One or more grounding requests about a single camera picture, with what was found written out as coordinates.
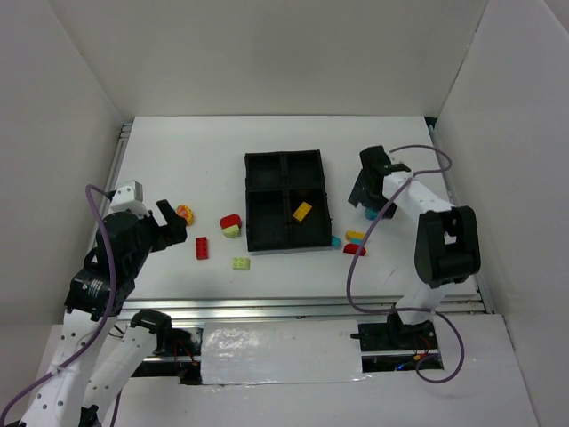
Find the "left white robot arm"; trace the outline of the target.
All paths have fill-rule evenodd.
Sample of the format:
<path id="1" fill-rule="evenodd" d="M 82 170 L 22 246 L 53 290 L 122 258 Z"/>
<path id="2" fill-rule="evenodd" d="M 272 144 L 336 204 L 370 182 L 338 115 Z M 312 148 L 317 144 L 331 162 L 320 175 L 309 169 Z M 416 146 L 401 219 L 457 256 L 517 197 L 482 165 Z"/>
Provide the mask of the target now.
<path id="1" fill-rule="evenodd" d="M 167 200 L 156 203 L 160 225 L 137 199 L 120 203 L 123 195 L 112 194 L 112 213 L 96 218 L 96 245 L 71 280 L 60 340 L 48 372 L 28 391 L 33 400 L 21 426 L 102 425 L 142 360 L 171 334 L 169 316 L 141 310 L 108 358 L 97 361 L 148 256 L 187 239 L 185 221 Z"/>

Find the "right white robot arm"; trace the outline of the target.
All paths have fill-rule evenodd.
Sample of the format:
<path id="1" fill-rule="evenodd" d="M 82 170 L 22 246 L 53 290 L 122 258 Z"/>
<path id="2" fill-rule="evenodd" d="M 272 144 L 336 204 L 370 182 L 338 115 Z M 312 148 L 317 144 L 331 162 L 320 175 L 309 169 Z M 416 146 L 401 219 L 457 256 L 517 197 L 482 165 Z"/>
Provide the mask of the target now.
<path id="1" fill-rule="evenodd" d="M 445 160 L 433 169 L 413 170 L 391 160 L 390 155 L 406 149 L 426 149 Z M 411 144 L 386 151 L 373 146 L 359 153 L 361 170 L 351 190 L 349 203 L 375 213 L 373 222 L 357 246 L 353 260 L 381 220 L 398 211 L 416 226 L 413 263 L 416 279 L 405 295 L 389 310 L 390 334 L 420 333 L 431 321 L 451 285 L 465 282 L 479 272 L 481 257 L 477 217 L 467 206 L 456 206 L 438 197 L 418 181 L 420 175 L 445 173 L 452 160 L 440 149 Z"/>

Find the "cyan rounded lego piece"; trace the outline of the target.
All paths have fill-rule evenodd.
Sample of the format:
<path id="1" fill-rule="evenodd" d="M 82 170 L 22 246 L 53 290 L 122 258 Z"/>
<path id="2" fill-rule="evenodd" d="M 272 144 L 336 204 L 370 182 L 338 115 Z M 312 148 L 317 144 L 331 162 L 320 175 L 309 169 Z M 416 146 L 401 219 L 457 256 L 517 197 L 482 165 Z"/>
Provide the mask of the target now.
<path id="1" fill-rule="evenodd" d="M 365 209 L 365 218 L 369 221 L 374 221 L 377 218 L 378 213 L 373 209 Z"/>

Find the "red curved lego brick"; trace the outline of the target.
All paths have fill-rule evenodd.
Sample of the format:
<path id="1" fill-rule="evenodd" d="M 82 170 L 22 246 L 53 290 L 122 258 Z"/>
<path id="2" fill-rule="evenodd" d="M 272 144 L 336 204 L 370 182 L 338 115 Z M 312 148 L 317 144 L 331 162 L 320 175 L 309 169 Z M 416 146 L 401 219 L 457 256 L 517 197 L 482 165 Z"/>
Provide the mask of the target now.
<path id="1" fill-rule="evenodd" d="M 345 254 L 351 254 L 351 255 L 355 255 L 355 254 L 359 254 L 360 256 L 366 255 L 366 249 L 364 247 L 360 247 L 359 244 L 355 244 L 355 243 L 347 243 L 343 247 L 342 252 Z"/>

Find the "yellow rounded lego brick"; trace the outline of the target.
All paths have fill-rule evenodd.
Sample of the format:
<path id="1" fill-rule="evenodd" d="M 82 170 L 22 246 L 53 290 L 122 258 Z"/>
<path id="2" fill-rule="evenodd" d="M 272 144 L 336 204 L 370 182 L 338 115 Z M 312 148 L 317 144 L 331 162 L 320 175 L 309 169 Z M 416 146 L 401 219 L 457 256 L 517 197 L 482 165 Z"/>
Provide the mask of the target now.
<path id="1" fill-rule="evenodd" d="M 347 230 L 345 233 L 345 238 L 348 240 L 348 242 L 354 244 L 361 243 L 364 237 L 365 237 L 364 232 L 359 232 L 355 230 Z"/>

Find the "yellow long lego brick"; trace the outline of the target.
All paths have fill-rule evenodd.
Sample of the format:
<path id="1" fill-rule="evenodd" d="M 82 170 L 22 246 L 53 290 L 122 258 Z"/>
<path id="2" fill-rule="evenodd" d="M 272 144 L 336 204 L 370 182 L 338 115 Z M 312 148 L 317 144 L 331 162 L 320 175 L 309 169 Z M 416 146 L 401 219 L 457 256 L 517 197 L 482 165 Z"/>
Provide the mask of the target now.
<path id="1" fill-rule="evenodd" d="M 302 223 L 311 210 L 312 205 L 307 202 L 301 202 L 301 204 L 293 212 L 293 219 L 298 223 Z"/>

